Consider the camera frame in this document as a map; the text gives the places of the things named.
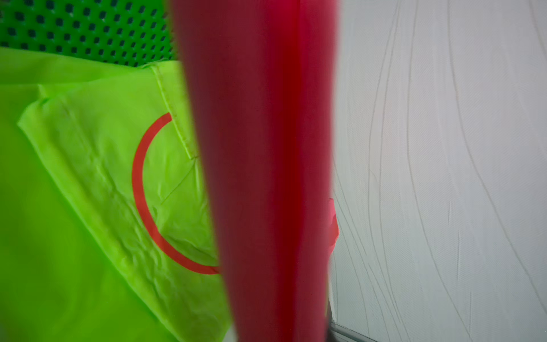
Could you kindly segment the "pink bunny raincoat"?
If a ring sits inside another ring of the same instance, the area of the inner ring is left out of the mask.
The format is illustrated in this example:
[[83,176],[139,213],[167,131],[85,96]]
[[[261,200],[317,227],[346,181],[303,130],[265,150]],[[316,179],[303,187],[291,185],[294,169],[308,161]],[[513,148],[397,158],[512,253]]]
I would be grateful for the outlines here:
[[324,341],[337,1],[171,1],[241,341]]

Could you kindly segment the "green plastic basket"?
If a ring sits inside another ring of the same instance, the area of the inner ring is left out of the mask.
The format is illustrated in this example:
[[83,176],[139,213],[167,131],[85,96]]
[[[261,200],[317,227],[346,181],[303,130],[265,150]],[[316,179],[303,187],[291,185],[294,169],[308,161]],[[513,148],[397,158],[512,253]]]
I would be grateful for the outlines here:
[[178,58],[163,1],[2,1],[1,47],[134,67]]

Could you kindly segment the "lime green frog raincoat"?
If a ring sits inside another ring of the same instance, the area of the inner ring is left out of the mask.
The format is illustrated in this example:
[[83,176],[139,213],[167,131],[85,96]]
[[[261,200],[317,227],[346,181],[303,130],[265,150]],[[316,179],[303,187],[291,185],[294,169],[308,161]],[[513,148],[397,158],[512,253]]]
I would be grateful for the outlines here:
[[1,50],[1,340],[222,341],[182,65]]

